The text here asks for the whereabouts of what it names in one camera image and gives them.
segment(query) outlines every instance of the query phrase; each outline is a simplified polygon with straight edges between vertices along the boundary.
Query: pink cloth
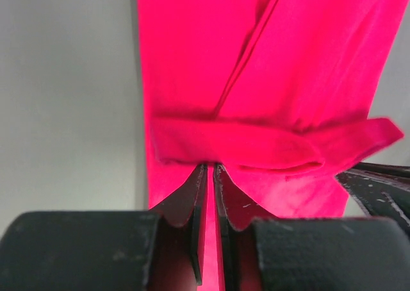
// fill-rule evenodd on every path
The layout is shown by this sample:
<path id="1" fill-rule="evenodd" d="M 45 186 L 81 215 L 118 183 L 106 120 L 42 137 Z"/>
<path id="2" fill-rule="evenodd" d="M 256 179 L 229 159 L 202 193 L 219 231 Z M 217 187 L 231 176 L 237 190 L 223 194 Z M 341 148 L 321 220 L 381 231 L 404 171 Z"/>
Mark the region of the pink cloth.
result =
<path id="1" fill-rule="evenodd" d="M 342 215 L 334 175 L 402 137 L 367 116 L 407 2 L 138 0 L 150 206 L 222 162 L 275 215 Z"/>

